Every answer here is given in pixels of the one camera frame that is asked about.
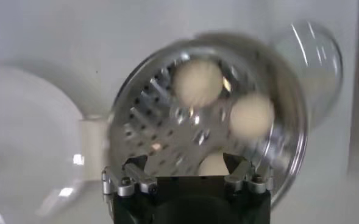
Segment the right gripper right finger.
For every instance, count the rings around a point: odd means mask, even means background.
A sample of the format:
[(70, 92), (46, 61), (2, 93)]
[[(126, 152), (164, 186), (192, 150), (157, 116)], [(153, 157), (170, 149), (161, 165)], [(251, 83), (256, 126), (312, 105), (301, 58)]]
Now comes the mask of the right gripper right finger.
[(272, 192), (274, 180), (270, 167), (261, 173), (251, 161), (242, 156), (223, 153), (222, 157), (229, 172), (224, 176), (224, 185), (228, 191), (249, 191), (253, 194)]

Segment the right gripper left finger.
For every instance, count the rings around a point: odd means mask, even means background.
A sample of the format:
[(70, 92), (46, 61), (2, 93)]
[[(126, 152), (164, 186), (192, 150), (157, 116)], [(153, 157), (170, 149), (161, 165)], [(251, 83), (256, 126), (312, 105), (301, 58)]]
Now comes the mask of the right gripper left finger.
[(144, 172), (143, 165), (147, 156), (131, 158), (122, 166), (106, 166), (101, 173), (102, 194), (130, 197), (138, 189), (144, 194), (156, 194), (157, 178)]

